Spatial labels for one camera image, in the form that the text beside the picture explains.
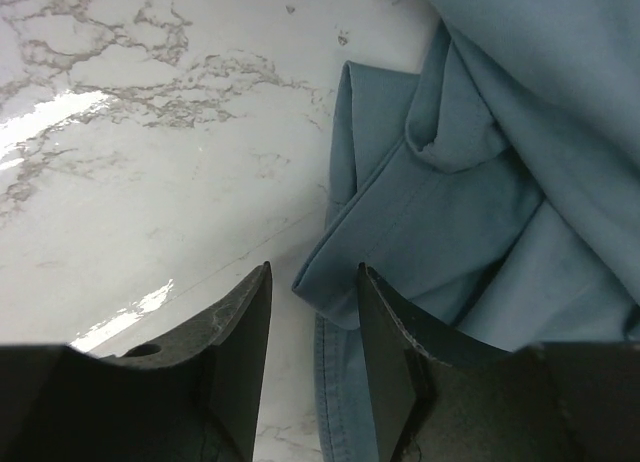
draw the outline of white marble table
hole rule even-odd
[[[119,353],[273,263],[256,460],[320,461],[312,313],[347,59],[416,71],[422,0],[0,0],[0,340]]]

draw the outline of blue fabric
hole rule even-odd
[[[345,66],[318,311],[330,462],[377,460],[355,276],[494,346],[637,338],[640,0],[430,0],[420,75]]]

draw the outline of blue cloth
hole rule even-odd
[[[640,0],[430,1],[420,75],[344,68],[327,231],[294,283],[327,462],[377,460],[360,262],[502,349],[640,333]]]

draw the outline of marble pattern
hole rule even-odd
[[[255,460],[320,461],[288,287],[340,66],[415,71],[435,22],[422,0],[0,0],[2,341],[120,353],[271,260]]]

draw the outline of crumpled fabric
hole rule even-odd
[[[421,74],[345,65],[327,229],[294,282],[327,462],[378,459],[361,262],[505,350],[640,336],[640,0],[429,1]]]

